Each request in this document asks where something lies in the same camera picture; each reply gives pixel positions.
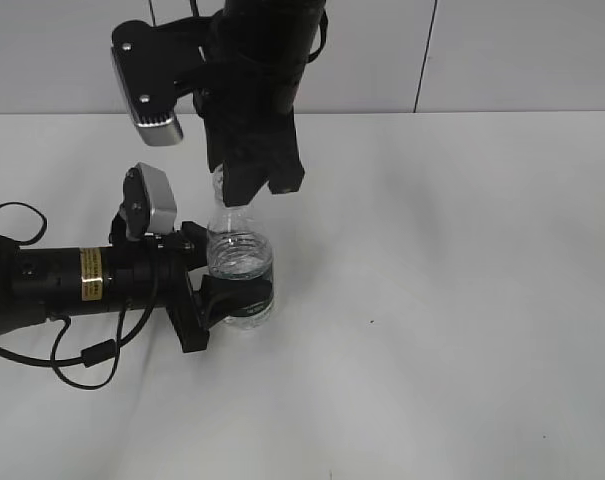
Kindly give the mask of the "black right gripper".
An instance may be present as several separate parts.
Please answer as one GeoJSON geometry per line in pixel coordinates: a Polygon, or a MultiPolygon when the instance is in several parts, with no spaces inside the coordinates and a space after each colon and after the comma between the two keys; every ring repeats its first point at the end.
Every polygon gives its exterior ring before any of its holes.
{"type": "Polygon", "coordinates": [[[305,9],[222,9],[204,44],[222,78],[194,96],[204,120],[210,170],[223,164],[226,207],[251,203],[267,181],[272,194],[304,179],[294,101],[307,66],[305,9]]]}

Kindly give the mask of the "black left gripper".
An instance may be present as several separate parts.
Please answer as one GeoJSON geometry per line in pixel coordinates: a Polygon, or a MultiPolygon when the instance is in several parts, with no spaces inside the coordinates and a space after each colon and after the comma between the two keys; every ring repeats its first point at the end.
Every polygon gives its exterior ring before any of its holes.
{"type": "Polygon", "coordinates": [[[156,286],[147,305],[166,310],[183,352],[204,351],[208,330],[220,322],[252,329],[270,318],[274,300],[270,275],[248,280],[204,275],[198,292],[193,287],[190,273],[208,265],[205,227],[183,221],[168,235],[148,236],[146,245],[154,267],[151,285],[156,286]]]}

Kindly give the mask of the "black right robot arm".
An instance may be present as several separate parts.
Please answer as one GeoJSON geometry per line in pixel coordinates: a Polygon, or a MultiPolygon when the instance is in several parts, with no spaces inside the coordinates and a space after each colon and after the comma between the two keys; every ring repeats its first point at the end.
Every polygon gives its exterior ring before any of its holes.
{"type": "Polygon", "coordinates": [[[211,19],[203,46],[214,79],[197,89],[208,166],[223,172],[222,201],[249,204],[262,187],[299,190],[294,102],[306,66],[326,41],[322,1],[227,1],[211,19]]]}

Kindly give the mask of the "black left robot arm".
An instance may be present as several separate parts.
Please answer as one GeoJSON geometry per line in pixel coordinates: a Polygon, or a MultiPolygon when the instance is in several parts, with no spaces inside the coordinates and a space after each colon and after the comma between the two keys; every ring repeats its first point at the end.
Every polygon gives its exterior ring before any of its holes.
{"type": "Polygon", "coordinates": [[[68,317],[160,307],[185,353],[206,349],[229,316],[252,315],[273,298],[271,271],[249,280],[190,273],[207,265],[207,231],[185,222],[167,235],[130,241],[112,225],[105,247],[23,249],[0,236],[0,335],[68,317]]]}

